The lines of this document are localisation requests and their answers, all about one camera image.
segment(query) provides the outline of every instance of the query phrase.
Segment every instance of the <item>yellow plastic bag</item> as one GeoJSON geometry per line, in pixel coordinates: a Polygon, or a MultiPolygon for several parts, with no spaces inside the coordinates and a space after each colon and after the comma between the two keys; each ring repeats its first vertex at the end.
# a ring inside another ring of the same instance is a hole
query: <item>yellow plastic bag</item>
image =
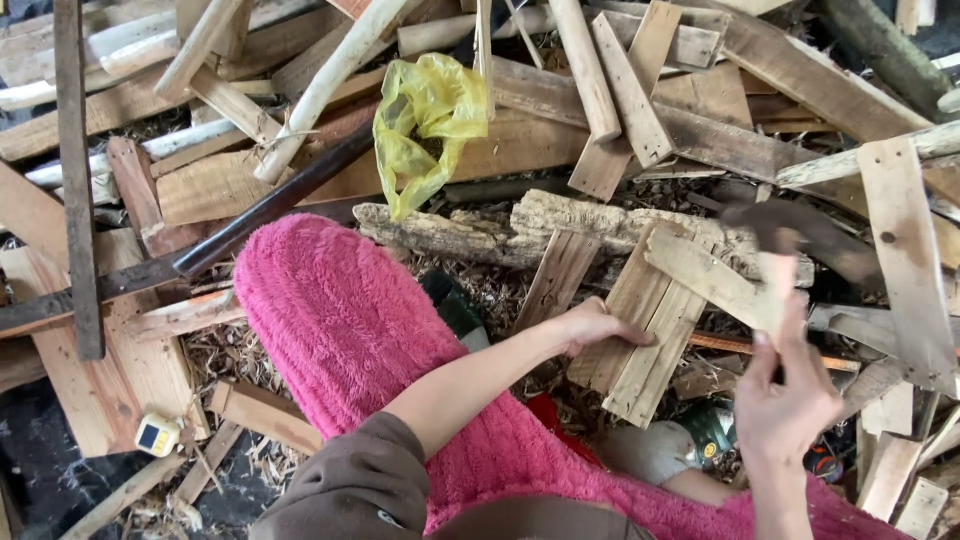
{"type": "Polygon", "coordinates": [[[376,166],[391,219],[405,219],[440,191],[467,141],[485,136],[487,86],[479,73],[440,54],[422,56],[417,63],[391,62],[373,119],[376,166]],[[439,161],[410,137],[415,128],[420,140],[443,141],[439,161]]]}

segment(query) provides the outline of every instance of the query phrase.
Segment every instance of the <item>hand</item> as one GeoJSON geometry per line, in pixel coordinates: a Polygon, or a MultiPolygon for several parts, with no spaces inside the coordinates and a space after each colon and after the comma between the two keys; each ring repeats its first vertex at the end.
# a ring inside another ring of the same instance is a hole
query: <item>hand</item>
{"type": "Polygon", "coordinates": [[[792,295],[781,327],[782,350],[757,332],[754,359],[736,386],[736,433],[748,472],[803,472],[804,455],[843,409],[820,353],[806,342],[805,305],[792,295]],[[772,382],[779,365],[785,384],[772,382]]]}
{"type": "Polygon", "coordinates": [[[652,345],[656,341],[656,337],[651,333],[610,315],[607,304],[595,296],[544,324],[551,326],[553,334],[561,343],[557,354],[570,357],[578,355],[587,345],[614,335],[640,347],[652,345]]]}

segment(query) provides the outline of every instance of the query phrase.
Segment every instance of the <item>wood pile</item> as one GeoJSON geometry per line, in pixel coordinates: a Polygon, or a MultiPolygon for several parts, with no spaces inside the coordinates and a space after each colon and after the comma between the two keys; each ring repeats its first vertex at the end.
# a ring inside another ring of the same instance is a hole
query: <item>wood pile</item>
{"type": "Polygon", "coordinates": [[[198,460],[174,497],[193,504],[244,429],[304,454],[322,447],[296,404],[270,391],[220,380],[199,395],[180,337],[245,314],[231,289],[184,298],[174,261],[369,125],[386,74],[374,60],[446,52],[474,33],[490,126],[467,144],[440,195],[455,211],[392,221],[370,202],[381,182],[369,151],[276,215],[346,210],[343,221],[388,248],[537,269],[513,331],[565,312],[582,287],[609,291],[612,313],[655,333],[658,345],[611,339],[587,347],[565,376],[645,428],[671,389],[681,400],[735,389],[749,341],[698,329],[705,313],[723,312],[744,330],[776,316],[754,235],[703,217],[724,205],[693,194],[699,215],[625,209],[623,186],[722,177],[759,185],[751,203],[829,209],[855,233],[850,246],[811,247],[793,286],[814,287],[826,267],[849,281],[882,278],[869,292],[889,299],[889,308],[811,306],[812,330],[874,355],[824,358],[858,375],[836,419],[857,416],[852,500],[915,538],[960,523],[960,475],[926,468],[960,447],[960,408],[934,422],[939,396],[960,398],[960,229],[941,215],[960,215],[960,106],[947,76],[897,29],[932,24],[931,2],[900,2],[896,27],[869,0],[824,2],[851,42],[888,51],[872,59],[885,83],[873,85],[758,18],[788,0],[549,0],[520,9],[508,0],[510,20],[491,28],[500,1],[55,0],[53,16],[0,37],[0,77],[10,86],[0,109],[58,105],[0,133],[0,223],[27,246],[0,252],[15,298],[0,308],[0,391],[49,377],[84,457],[133,451],[148,411],[181,421],[190,439],[184,454],[155,461],[65,537],[89,537],[191,452],[198,460]],[[514,37],[522,54],[492,53],[494,41],[514,37]],[[538,43],[550,38],[545,58],[538,43]],[[909,79],[893,75],[903,69],[909,79]],[[290,105],[264,108],[255,101],[263,96],[290,105]],[[87,147],[92,135],[188,105],[199,111],[188,129],[87,147]],[[18,172],[55,149],[60,163],[18,172]],[[517,178],[542,169],[552,176],[517,178]],[[509,224],[475,211],[499,201],[513,203],[509,224]],[[118,204],[130,226],[97,232],[97,212],[118,204]],[[726,353],[687,364],[690,346],[726,353]],[[918,428],[915,401],[926,419],[918,428]]]}

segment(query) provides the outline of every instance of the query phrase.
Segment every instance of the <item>pink fleece leg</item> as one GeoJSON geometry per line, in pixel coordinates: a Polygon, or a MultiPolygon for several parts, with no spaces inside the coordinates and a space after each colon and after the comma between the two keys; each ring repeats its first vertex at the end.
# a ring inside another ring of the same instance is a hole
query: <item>pink fleece leg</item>
{"type": "MultiPolygon", "coordinates": [[[[251,327],[327,438],[355,430],[413,381],[467,352],[403,266],[321,217],[291,216],[257,231],[234,281],[251,327]]],[[[749,496],[713,508],[610,475],[575,455],[508,392],[431,459],[427,472],[428,532],[472,504],[555,495],[608,504],[659,540],[753,533],[749,496]]],[[[819,482],[808,490],[818,538],[902,538],[819,482]]]]}

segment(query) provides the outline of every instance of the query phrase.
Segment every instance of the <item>red object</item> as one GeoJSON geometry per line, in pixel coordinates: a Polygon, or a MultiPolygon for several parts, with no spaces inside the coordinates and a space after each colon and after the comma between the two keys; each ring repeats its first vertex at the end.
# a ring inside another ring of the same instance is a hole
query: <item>red object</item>
{"type": "Polygon", "coordinates": [[[560,427],[560,416],[557,414],[557,404],[553,403],[553,399],[551,399],[548,394],[537,394],[530,398],[527,400],[527,408],[534,413],[534,416],[537,417],[537,420],[540,420],[547,431],[557,435],[557,438],[566,444],[576,455],[585,459],[587,463],[596,465],[601,469],[606,469],[603,463],[597,459],[597,456],[587,448],[587,445],[564,433],[563,428],[560,427]]]}

